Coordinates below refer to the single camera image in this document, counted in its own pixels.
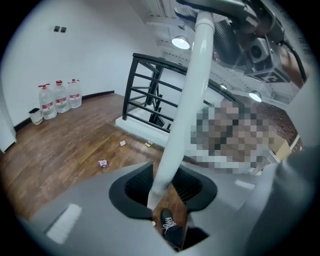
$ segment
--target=black vent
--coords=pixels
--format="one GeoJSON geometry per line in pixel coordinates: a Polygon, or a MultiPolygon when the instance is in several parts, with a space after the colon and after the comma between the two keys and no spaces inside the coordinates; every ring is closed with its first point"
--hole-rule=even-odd
{"type": "Polygon", "coordinates": [[[148,162],[115,180],[109,189],[113,206],[129,218],[152,220],[147,203],[153,172],[153,164],[148,162]]]}
{"type": "Polygon", "coordinates": [[[206,208],[218,192],[216,184],[210,178],[183,165],[180,165],[173,177],[172,185],[184,202],[187,213],[206,208]]]}
{"type": "Polygon", "coordinates": [[[152,169],[145,169],[126,182],[124,191],[130,199],[147,206],[148,195],[153,181],[152,169]]]}
{"type": "Polygon", "coordinates": [[[202,183],[200,180],[180,168],[176,172],[172,184],[184,203],[199,194],[202,190],[202,183]]]}

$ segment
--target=cardboard box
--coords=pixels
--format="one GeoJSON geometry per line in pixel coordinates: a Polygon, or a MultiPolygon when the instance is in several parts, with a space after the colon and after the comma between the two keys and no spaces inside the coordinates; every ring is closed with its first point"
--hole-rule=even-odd
{"type": "Polygon", "coordinates": [[[285,159],[291,154],[289,144],[284,138],[275,134],[273,131],[269,133],[269,138],[272,139],[272,141],[268,143],[269,148],[280,160],[285,159]]]}

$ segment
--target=pixelated area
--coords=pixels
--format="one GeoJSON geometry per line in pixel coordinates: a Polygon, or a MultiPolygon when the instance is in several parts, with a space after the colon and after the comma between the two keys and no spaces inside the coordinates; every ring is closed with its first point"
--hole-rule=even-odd
{"type": "Polygon", "coordinates": [[[269,164],[271,132],[268,120],[254,108],[223,100],[197,114],[190,130],[190,144],[195,147],[189,153],[217,172],[247,173],[269,164]]]}

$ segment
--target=wooden floor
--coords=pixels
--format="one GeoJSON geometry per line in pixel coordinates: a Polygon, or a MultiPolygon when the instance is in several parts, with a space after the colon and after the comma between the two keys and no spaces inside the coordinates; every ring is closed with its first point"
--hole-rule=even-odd
{"type": "MultiPolygon", "coordinates": [[[[73,184],[122,167],[153,161],[154,172],[163,153],[159,146],[114,126],[122,115],[124,98],[109,94],[83,101],[77,109],[58,114],[39,126],[28,124],[16,136],[17,143],[2,156],[1,181],[15,212],[29,219],[73,184]],[[108,159],[108,168],[98,160],[108,159]]],[[[173,212],[177,225],[186,222],[186,208],[171,186],[153,215],[158,231],[163,208],[173,212]]]]}

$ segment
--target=white wall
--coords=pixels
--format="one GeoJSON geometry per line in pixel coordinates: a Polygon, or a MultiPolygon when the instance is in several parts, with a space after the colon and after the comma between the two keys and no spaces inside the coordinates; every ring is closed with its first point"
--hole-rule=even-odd
{"type": "Polygon", "coordinates": [[[75,78],[83,95],[112,90],[124,95],[133,53],[161,55],[126,0],[41,2],[15,32],[1,63],[13,125],[39,106],[38,85],[75,78]],[[53,32],[54,26],[66,27],[66,33],[53,32]]]}
{"type": "Polygon", "coordinates": [[[16,141],[16,131],[9,117],[0,81],[0,150],[5,150],[16,141]]]}
{"type": "MultiPolygon", "coordinates": [[[[177,72],[174,72],[172,70],[169,69],[164,69],[162,72],[162,76],[161,76],[161,81],[169,83],[173,86],[176,86],[180,89],[183,89],[185,86],[185,80],[186,80],[186,76],[177,72]]],[[[163,84],[159,84],[159,93],[163,95],[163,99],[175,103],[175,104],[179,104],[179,100],[181,97],[181,92],[174,90],[170,87],[167,87],[163,84]]],[[[205,92],[205,100],[215,104],[216,106],[219,106],[219,104],[221,103],[221,101],[223,100],[223,96],[217,92],[215,92],[214,90],[207,88],[206,92],[205,92]]],[[[161,113],[171,117],[171,118],[175,118],[176,112],[177,112],[177,108],[174,106],[171,106],[169,104],[166,104],[164,102],[161,102],[160,104],[161,109],[161,113]]]]}

